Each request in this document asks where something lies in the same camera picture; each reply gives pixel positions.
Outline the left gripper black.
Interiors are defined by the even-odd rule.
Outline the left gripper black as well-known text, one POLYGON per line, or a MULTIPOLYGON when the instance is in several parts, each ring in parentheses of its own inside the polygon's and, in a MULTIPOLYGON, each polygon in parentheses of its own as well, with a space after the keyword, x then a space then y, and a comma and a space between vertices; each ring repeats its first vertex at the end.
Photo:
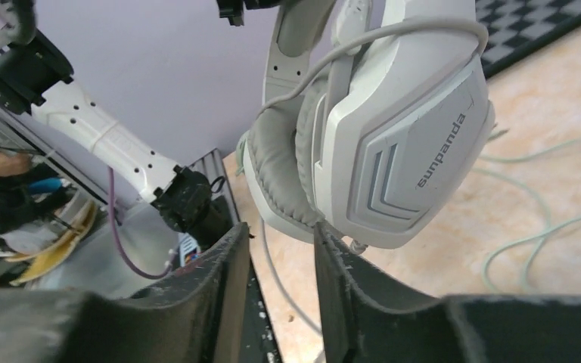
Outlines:
POLYGON ((219 17, 226 19, 231 26, 244 25, 244 12, 276 8, 283 0, 216 0, 219 17))

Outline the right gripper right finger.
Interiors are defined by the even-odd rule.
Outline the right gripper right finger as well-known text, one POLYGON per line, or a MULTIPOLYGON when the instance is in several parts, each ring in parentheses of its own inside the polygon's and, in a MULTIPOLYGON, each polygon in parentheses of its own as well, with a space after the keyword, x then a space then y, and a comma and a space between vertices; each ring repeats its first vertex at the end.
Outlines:
POLYGON ((581 296, 429 296, 314 229, 329 362, 581 362, 581 296))

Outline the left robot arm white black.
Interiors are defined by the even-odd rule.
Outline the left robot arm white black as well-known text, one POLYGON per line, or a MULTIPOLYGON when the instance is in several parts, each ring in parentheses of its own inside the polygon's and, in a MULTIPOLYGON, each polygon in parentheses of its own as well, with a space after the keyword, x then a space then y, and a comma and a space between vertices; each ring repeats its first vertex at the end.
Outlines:
POLYGON ((0 106, 80 144, 172 230, 215 242, 231 221, 210 183, 160 149, 244 128, 280 13, 251 1, 0 1, 0 106))

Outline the white gaming headphones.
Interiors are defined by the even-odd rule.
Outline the white gaming headphones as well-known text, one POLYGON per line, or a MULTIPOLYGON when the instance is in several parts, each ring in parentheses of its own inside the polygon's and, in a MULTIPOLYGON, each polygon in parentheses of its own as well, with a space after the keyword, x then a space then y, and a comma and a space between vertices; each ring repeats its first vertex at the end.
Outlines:
POLYGON ((284 1, 263 105, 244 140, 260 218, 297 240, 319 222, 396 249, 443 208, 495 111, 473 1, 284 1))

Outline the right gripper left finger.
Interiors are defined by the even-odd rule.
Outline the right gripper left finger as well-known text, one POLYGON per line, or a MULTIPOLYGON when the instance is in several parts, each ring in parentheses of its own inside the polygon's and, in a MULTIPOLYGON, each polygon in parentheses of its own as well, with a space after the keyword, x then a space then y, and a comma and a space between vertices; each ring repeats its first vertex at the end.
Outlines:
POLYGON ((0 289, 0 362, 237 362, 249 270, 242 222, 127 299, 0 289))

